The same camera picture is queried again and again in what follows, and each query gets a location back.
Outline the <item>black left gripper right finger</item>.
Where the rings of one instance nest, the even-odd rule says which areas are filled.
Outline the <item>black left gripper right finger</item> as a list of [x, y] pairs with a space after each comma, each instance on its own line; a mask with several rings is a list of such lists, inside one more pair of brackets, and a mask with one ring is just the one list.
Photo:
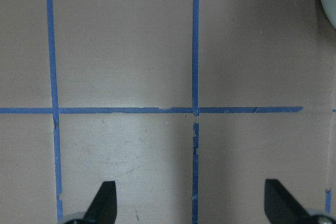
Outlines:
[[311, 216], [277, 179], [266, 179], [264, 212], [271, 224], [309, 223]]

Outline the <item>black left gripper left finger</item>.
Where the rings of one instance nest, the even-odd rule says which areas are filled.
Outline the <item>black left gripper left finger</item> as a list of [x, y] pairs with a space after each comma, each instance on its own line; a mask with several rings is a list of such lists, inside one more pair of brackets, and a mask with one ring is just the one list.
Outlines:
[[115, 184], [115, 181], [102, 183], [83, 217], [85, 223], [115, 223], [117, 218], [117, 191]]

